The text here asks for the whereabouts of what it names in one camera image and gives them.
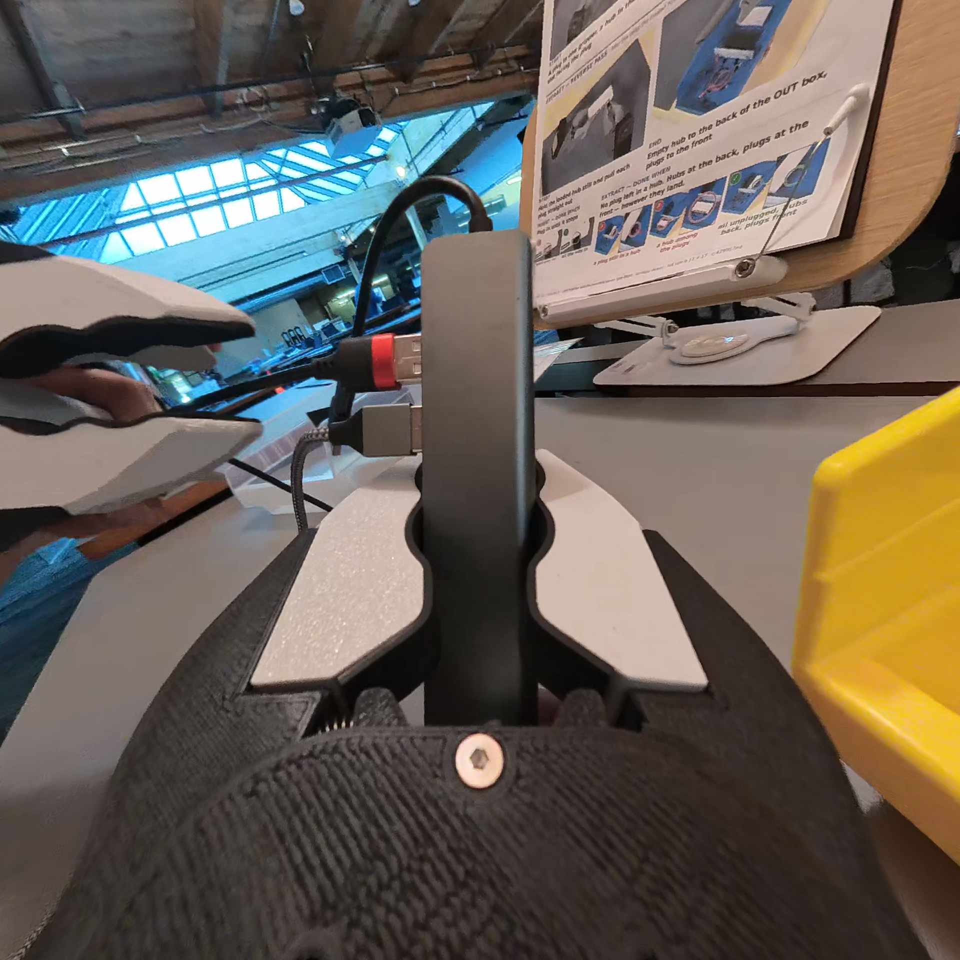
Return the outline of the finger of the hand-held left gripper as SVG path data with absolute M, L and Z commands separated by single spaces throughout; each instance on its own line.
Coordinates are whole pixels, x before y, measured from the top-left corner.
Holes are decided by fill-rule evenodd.
M 15 255 L 1 266 L 1 376 L 128 361 L 211 370 L 212 346 L 256 334 L 216 297 L 147 273 L 66 255 Z
M 156 498 L 209 474 L 257 441 L 246 417 L 153 414 L 128 425 L 2 420 L 1 508 L 73 517 Z

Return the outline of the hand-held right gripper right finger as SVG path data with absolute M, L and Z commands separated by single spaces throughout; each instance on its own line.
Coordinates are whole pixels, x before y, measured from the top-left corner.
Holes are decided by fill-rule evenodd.
M 622 714 L 634 691 L 704 692 L 706 671 L 641 523 L 553 453 L 535 459 L 540 540 L 527 591 L 536 682 L 558 699 L 592 690 L 607 714 Z

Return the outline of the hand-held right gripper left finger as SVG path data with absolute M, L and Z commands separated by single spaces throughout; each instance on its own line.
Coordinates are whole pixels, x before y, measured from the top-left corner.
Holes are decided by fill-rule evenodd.
M 337 685 L 347 699 L 383 688 L 404 700 L 434 654 L 424 633 L 430 581 L 415 542 L 415 464 L 394 464 L 318 524 L 253 667 L 258 693 Z

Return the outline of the grey usb hub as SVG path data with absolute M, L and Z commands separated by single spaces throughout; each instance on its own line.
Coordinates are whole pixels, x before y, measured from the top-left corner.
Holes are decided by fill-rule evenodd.
M 444 236 L 422 268 L 422 550 L 439 642 L 424 721 L 522 726 L 537 713 L 524 650 L 536 498 L 529 239 Z

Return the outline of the yellow plastic bin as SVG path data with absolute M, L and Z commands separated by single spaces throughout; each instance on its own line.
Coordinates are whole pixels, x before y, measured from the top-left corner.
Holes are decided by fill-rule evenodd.
M 793 676 L 841 760 L 959 861 L 959 390 L 824 460 Z

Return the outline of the person's left hand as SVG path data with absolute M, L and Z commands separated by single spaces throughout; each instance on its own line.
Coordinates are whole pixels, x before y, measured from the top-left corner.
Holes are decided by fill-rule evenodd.
M 163 411 L 147 385 L 111 369 L 62 366 L 27 378 L 24 383 L 95 407 L 120 424 L 135 423 Z

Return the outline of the clear plastic tray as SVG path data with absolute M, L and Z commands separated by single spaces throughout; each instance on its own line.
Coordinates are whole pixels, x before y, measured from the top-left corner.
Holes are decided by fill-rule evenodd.
M 335 386 L 308 381 L 273 395 L 245 411 L 257 419 L 262 434 L 236 457 L 250 467 L 288 484 L 291 456 L 298 438 L 313 429 L 310 414 L 321 414 L 330 407 Z M 304 468 L 306 495 L 331 506 L 338 505 L 354 490 L 372 482 L 400 458 L 366 458 L 344 447 L 338 454 L 326 444 L 313 450 Z M 272 515 L 293 512 L 290 493 L 249 474 L 234 464 L 220 469 L 235 498 L 247 509 L 262 508 Z

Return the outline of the glass skylight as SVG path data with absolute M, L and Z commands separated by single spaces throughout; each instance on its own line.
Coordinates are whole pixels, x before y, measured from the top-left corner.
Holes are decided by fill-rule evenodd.
M 335 148 L 322 139 L 154 174 L 4 210 L 2 239 L 115 264 L 365 186 L 404 124 L 371 127 Z

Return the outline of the paper with red label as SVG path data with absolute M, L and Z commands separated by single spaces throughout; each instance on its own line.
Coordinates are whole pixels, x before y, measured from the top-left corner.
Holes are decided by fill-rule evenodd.
M 569 350 L 579 345 L 581 338 L 544 342 L 533 347 L 533 380 L 537 382 Z

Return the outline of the ceiling projector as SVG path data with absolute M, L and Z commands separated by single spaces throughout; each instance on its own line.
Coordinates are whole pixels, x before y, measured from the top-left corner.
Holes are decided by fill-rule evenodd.
M 319 140 L 331 159 L 359 155 L 378 138 L 380 117 L 369 106 L 351 98 L 327 99 L 320 106 Z

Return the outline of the printed instruction sheet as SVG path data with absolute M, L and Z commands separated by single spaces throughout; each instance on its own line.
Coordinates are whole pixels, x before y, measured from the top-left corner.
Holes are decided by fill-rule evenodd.
M 546 2 L 531 225 L 554 328 L 661 282 L 778 281 L 849 234 L 898 2 Z

